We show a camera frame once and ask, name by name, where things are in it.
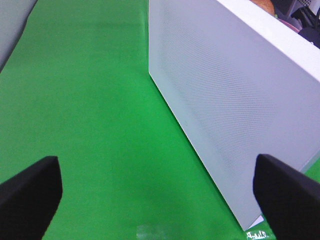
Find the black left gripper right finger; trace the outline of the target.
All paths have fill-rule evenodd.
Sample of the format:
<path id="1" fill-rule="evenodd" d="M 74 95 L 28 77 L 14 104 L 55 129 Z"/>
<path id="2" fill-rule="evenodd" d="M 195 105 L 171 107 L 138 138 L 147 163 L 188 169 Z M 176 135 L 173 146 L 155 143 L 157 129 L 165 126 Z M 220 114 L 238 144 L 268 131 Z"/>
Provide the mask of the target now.
<path id="1" fill-rule="evenodd" d="M 278 240 L 320 238 L 320 184 L 269 154 L 256 157 L 254 197 Z"/>

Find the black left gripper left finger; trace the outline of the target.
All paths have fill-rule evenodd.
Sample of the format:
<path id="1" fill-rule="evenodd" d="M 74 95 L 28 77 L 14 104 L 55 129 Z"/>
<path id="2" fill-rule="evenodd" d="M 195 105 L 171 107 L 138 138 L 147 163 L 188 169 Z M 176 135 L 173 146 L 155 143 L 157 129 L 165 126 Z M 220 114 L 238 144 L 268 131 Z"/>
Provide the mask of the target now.
<path id="1" fill-rule="evenodd" d="M 0 185 L 0 238 L 41 240 L 63 196 L 57 156 L 46 156 Z"/>

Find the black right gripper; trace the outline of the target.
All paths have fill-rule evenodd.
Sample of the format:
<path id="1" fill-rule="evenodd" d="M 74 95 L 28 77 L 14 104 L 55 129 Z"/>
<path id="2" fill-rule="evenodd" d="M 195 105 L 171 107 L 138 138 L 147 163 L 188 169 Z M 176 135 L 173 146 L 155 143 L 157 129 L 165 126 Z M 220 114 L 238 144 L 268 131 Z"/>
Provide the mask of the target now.
<path id="1" fill-rule="evenodd" d="M 317 48 L 320 47 L 320 9 L 313 13 L 308 6 L 298 8 L 291 14 L 291 17 L 299 20 L 302 24 L 302 30 L 299 35 L 311 42 Z"/>

